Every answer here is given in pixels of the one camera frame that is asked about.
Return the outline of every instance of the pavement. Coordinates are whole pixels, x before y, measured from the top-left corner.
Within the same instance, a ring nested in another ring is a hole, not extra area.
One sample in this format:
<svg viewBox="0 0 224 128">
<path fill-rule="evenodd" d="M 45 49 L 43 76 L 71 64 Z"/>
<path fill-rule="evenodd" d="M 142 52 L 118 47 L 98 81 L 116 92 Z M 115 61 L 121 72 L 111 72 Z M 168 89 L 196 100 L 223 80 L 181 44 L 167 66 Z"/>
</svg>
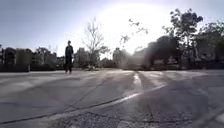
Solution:
<svg viewBox="0 0 224 128">
<path fill-rule="evenodd" d="M 0 128 L 223 128 L 224 71 L 0 74 Z"/>
</svg>

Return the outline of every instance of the person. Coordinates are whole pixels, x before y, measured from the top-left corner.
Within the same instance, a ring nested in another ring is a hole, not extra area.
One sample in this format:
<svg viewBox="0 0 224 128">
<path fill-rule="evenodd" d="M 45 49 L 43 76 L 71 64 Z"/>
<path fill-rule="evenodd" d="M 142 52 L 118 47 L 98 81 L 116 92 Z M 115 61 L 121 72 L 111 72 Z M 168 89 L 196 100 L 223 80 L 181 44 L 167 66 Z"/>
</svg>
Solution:
<svg viewBox="0 0 224 128">
<path fill-rule="evenodd" d="M 73 47 L 71 46 L 71 41 L 68 41 L 68 46 L 65 49 L 65 72 L 72 73 L 72 55 L 73 55 Z"/>
</svg>

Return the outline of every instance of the person's leg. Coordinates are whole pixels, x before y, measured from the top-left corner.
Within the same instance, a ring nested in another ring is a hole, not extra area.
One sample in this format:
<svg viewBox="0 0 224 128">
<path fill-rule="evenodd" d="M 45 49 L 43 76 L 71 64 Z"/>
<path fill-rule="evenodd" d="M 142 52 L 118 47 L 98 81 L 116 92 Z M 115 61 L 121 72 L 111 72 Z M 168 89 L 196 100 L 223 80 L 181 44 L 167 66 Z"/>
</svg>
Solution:
<svg viewBox="0 0 224 128">
<path fill-rule="evenodd" d="M 68 72 L 68 65 L 69 65 L 68 58 L 65 58 L 65 73 Z"/>
<path fill-rule="evenodd" d="M 72 58 L 69 58 L 69 72 L 72 73 Z"/>
</svg>

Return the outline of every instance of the bush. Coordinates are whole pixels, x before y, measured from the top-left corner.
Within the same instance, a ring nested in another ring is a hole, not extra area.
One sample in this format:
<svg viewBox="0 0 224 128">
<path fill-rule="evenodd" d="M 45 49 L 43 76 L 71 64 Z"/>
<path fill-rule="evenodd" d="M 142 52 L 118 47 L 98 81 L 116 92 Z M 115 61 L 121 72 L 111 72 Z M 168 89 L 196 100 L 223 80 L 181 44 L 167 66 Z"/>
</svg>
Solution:
<svg viewBox="0 0 224 128">
<path fill-rule="evenodd" d="M 50 65 L 31 65 L 30 71 L 55 71 L 56 68 Z"/>
<path fill-rule="evenodd" d="M 3 65 L 0 67 L 0 72 L 29 72 L 27 65 Z"/>
</svg>

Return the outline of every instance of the sunlight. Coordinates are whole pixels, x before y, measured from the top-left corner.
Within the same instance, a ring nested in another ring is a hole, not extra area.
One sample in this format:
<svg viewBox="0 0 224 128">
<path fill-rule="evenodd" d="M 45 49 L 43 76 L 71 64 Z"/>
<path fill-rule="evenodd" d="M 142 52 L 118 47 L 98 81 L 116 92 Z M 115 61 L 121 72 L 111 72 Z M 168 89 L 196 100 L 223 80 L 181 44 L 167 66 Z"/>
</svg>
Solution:
<svg viewBox="0 0 224 128">
<path fill-rule="evenodd" d="M 119 4 L 105 9 L 98 16 L 103 23 L 105 38 L 110 38 L 107 43 L 112 48 L 119 46 L 121 35 L 131 35 L 136 32 L 136 27 L 131 27 L 128 20 L 140 22 L 141 26 L 149 30 L 149 34 L 132 36 L 125 44 L 125 49 L 133 54 L 139 46 L 146 47 L 151 41 L 155 41 L 164 34 L 162 26 L 169 23 L 169 13 L 161 7 L 149 4 Z"/>
</svg>

